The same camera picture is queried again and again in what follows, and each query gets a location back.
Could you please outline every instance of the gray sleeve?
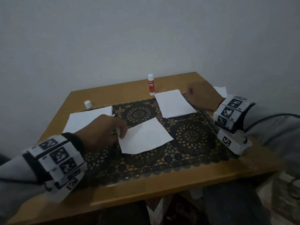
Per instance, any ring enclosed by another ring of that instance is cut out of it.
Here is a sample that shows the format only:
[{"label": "gray sleeve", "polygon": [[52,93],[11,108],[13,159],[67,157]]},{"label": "gray sleeve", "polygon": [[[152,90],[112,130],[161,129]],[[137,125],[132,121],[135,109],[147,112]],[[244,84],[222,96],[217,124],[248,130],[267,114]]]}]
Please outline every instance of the gray sleeve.
[{"label": "gray sleeve", "polygon": [[245,135],[256,138],[261,146],[274,151],[286,160],[293,172],[300,175],[300,118],[289,115],[271,117],[247,131],[254,122],[275,114],[280,112],[259,105],[253,106],[244,119]]},{"label": "gray sleeve", "polygon": [[[0,177],[36,181],[36,176],[22,155],[0,166]],[[0,181],[0,224],[5,224],[28,199],[45,192],[44,186]]]}]

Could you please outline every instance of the table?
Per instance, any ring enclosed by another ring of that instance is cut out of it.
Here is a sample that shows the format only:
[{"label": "table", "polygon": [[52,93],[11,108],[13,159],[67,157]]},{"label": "table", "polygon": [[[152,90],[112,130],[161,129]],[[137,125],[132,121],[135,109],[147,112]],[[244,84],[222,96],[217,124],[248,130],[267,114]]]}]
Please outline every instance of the table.
[{"label": "table", "polygon": [[[179,89],[185,93],[186,84],[203,81],[197,72],[155,78],[156,92]],[[62,133],[70,113],[85,109],[84,101],[90,100],[93,108],[152,98],[148,80],[72,91],[39,139]],[[243,177],[274,173],[282,169],[282,161],[271,151],[252,140],[253,147],[239,159],[220,161],[209,165],[181,169],[178,172],[151,175],[133,181],[121,181],[114,186],[87,188],[72,193],[61,204],[48,202],[43,195],[25,202],[9,224],[27,224],[73,216],[105,207],[125,204],[141,199],[162,196],[189,189]]]}]

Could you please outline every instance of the fist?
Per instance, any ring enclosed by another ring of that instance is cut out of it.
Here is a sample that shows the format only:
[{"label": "fist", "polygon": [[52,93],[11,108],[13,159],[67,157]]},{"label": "fist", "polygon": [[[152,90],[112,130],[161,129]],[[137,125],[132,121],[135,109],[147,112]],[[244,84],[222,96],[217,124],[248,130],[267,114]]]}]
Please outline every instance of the fist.
[{"label": "fist", "polygon": [[188,83],[186,92],[188,101],[195,107],[207,111],[216,111],[224,100],[206,80]]},{"label": "fist", "polygon": [[97,151],[113,145],[118,140],[118,135],[112,134],[117,127],[120,128],[120,138],[124,138],[127,133],[126,121],[118,117],[100,115],[75,135],[83,142],[85,151]]}]

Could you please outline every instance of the sheet of paper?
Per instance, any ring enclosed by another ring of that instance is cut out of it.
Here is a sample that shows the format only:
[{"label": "sheet of paper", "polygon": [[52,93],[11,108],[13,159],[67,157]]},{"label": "sheet of paper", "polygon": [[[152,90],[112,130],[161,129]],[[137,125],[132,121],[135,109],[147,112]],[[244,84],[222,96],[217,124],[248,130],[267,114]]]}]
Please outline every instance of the sheet of paper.
[{"label": "sheet of paper", "polygon": [[196,110],[185,100],[179,90],[157,93],[155,98],[164,118],[196,113]]},{"label": "sheet of paper", "polygon": [[113,107],[107,106],[100,109],[72,113],[69,116],[69,120],[64,129],[64,133],[75,133],[90,124],[95,118],[99,117],[102,114],[111,116],[113,114]]},{"label": "sheet of paper", "polygon": [[128,129],[124,139],[119,138],[123,153],[138,154],[149,151],[173,140],[167,130],[154,117]]},{"label": "sheet of paper", "polygon": [[223,98],[227,97],[226,87],[214,87],[214,88]]}]

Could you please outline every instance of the white cap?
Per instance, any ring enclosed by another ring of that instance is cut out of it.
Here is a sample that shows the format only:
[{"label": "white cap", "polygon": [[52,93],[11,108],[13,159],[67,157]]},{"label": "white cap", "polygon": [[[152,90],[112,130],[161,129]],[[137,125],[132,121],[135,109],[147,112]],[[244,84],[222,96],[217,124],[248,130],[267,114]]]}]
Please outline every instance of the white cap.
[{"label": "white cap", "polygon": [[85,101],[85,102],[84,102],[84,105],[85,105],[85,107],[86,107],[87,109],[90,109],[90,108],[92,108],[92,106],[93,106],[90,100]]},{"label": "white cap", "polygon": [[148,74],[148,80],[154,80],[154,78],[153,78],[153,74]]}]

